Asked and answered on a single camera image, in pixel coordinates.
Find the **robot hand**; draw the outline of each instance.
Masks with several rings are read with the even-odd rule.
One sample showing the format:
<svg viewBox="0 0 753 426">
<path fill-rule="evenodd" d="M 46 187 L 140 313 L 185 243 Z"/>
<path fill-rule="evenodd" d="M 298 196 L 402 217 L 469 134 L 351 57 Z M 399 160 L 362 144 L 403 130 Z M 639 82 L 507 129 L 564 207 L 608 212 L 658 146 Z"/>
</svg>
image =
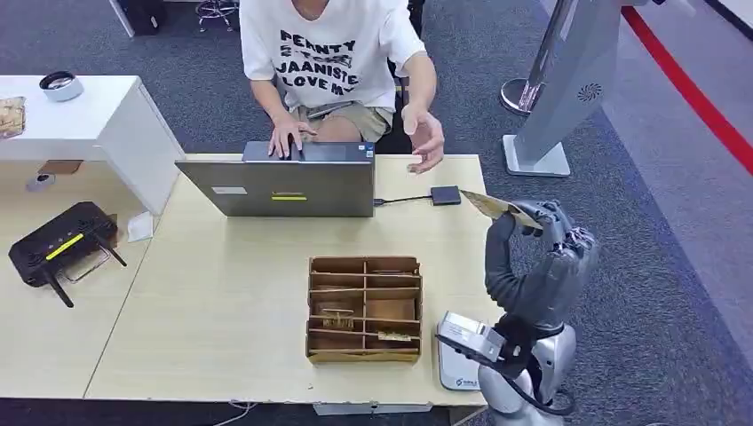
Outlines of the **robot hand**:
<svg viewBox="0 0 753 426">
<path fill-rule="evenodd" d="M 542 227 L 524 226 L 522 233 L 542 238 L 543 258 L 528 274 L 514 274 L 510 237 L 517 228 L 516 219 L 505 213 L 487 231 L 487 292 L 508 314 L 543 330 L 555 329 L 562 325 L 588 279 L 598 244 L 587 230 L 573 227 L 558 201 L 514 201 L 513 205 Z"/>
</svg>

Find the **cardboard compartment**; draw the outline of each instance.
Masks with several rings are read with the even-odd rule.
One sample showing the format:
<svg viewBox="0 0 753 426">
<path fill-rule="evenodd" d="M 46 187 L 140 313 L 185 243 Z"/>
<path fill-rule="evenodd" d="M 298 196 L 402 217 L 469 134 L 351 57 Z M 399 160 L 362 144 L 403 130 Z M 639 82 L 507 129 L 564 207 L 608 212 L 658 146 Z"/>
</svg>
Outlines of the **cardboard compartment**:
<svg viewBox="0 0 753 426">
<path fill-rule="evenodd" d="M 363 290 L 320 290 L 311 292 L 310 315 L 361 318 L 364 314 Z"/>
<path fill-rule="evenodd" d="M 417 354 L 421 349 L 420 340 L 411 340 L 407 342 L 397 342 L 383 340 L 378 336 L 369 335 L 366 337 L 366 349 L 380 349 L 383 351 L 395 351 L 403 353 Z"/>
<path fill-rule="evenodd" d="M 321 353 L 323 351 L 360 351 L 363 349 L 363 336 L 309 333 L 308 344 L 311 353 Z"/>
<path fill-rule="evenodd" d="M 312 362 L 416 361 L 421 290 L 413 257 L 313 258 L 306 356 Z"/>
<path fill-rule="evenodd" d="M 369 274 L 366 277 L 367 288 L 406 288 L 406 287 L 418 287 L 418 283 L 421 281 L 421 277 L 418 275 L 404 274 L 404 275 L 377 275 Z"/>
<path fill-rule="evenodd" d="M 380 275 L 419 275 L 415 257 L 369 257 L 366 258 L 366 273 Z"/>
<path fill-rule="evenodd" d="M 395 288 L 367 290 L 365 294 L 366 318 L 381 320 L 420 320 L 420 290 Z"/>
<path fill-rule="evenodd" d="M 365 288 L 366 279 L 363 274 L 340 274 L 331 272 L 312 272 L 311 290 L 333 290 L 348 288 Z"/>
<path fill-rule="evenodd" d="M 314 257 L 311 272 L 363 274 L 365 262 L 365 257 Z"/>
</svg>

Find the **khaki shorts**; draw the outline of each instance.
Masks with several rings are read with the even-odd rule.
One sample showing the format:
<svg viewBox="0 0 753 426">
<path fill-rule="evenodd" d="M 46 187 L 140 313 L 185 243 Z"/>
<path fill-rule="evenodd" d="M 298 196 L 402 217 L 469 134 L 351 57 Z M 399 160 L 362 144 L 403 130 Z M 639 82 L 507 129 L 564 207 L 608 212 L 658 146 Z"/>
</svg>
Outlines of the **khaki shorts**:
<svg viewBox="0 0 753 426">
<path fill-rule="evenodd" d="M 346 118 L 355 125 L 361 133 L 361 138 L 367 142 L 377 142 L 392 129 L 392 113 L 385 108 L 363 106 L 362 104 L 354 103 L 312 120 L 308 119 L 309 111 L 310 108 L 299 106 L 291 111 L 290 114 L 300 122 L 308 123 L 314 130 L 318 130 L 321 127 L 321 122 L 327 119 L 327 117 Z M 311 135 L 301 132 L 301 138 L 304 142 L 308 142 L 311 140 Z"/>
</svg>

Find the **laptop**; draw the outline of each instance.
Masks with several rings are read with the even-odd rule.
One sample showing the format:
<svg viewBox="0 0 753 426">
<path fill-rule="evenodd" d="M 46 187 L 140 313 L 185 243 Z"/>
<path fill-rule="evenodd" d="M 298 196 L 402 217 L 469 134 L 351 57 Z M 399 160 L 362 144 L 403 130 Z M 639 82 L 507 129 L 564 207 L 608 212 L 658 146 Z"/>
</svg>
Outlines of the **laptop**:
<svg viewBox="0 0 753 426">
<path fill-rule="evenodd" d="M 374 144 L 307 143 L 288 158 L 249 142 L 239 162 L 176 161 L 229 217 L 373 217 Z"/>
</svg>

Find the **person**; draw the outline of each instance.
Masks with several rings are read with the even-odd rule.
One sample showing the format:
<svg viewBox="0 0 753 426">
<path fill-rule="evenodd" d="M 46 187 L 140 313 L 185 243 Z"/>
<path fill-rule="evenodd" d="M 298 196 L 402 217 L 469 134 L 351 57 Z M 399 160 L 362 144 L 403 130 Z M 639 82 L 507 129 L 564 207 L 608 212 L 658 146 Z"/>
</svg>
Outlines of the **person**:
<svg viewBox="0 0 753 426">
<path fill-rule="evenodd" d="M 409 18 L 408 0 L 242 0 L 243 68 L 273 122 L 269 154 L 287 156 L 291 139 L 298 150 L 306 141 L 377 142 L 395 113 L 389 59 L 409 77 L 402 116 L 421 161 L 408 170 L 436 166 L 444 152 L 429 112 L 437 76 Z"/>
</svg>

